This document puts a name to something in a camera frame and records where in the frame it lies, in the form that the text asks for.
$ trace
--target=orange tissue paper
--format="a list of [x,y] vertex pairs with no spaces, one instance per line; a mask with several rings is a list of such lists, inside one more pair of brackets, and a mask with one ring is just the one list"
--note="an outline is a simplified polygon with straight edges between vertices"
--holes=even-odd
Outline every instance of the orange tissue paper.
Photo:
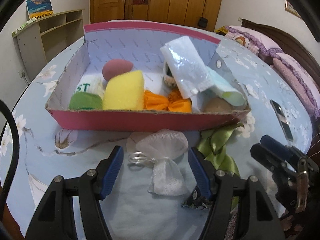
[[183,99],[179,89],[172,90],[167,98],[165,96],[152,93],[149,90],[145,90],[144,109],[180,113],[192,112],[190,99]]

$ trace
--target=picture frame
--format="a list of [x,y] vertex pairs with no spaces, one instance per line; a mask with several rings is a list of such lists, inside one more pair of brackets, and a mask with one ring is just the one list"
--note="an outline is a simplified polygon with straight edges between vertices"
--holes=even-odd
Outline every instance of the picture frame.
[[53,14],[50,0],[27,0],[29,19],[46,17]]
[[293,15],[299,17],[302,19],[302,17],[298,14],[298,12],[294,9],[294,7],[291,5],[291,3],[288,2],[288,0],[285,0],[285,10],[287,12],[292,13]]

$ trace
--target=wooden wardrobe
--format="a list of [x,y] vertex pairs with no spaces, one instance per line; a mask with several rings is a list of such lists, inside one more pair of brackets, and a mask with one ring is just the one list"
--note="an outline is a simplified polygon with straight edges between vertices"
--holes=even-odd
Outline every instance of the wooden wardrobe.
[[221,0],[144,0],[133,5],[126,0],[125,19],[149,20],[200,28],[201,17],[208,20],[205,30],[215,29]]

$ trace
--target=pink cardboard box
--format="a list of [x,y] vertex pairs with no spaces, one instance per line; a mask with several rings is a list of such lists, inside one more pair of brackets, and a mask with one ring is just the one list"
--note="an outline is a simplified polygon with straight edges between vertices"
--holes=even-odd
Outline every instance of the pink cardboard box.
[[167,111],[98,111],[68,109],[69,101],[84,73],[101,74],[105,62],[123,58],[143,68],[146,81],[159,78],[164,58],[160,48],[173,39],[187,35],[208,66],[223,60],[215,53],[220,40],[187,28],[144,21],[117,21],[84,26],[85,42],[73,55],[57,82],[45,108],[65,129],[105,131],[204,130],[237,123],[250,112],[173,113]]

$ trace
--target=pink egg-shaped sponge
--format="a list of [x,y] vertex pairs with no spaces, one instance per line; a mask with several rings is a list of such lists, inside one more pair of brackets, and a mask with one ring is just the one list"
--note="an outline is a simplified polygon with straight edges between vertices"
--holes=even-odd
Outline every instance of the pink egg-shaped sponge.
[[132,70],[133,63],[124,59],[112,59],[108,61],[102,69],[102,75],[106,81],[111,78],[130,72]]

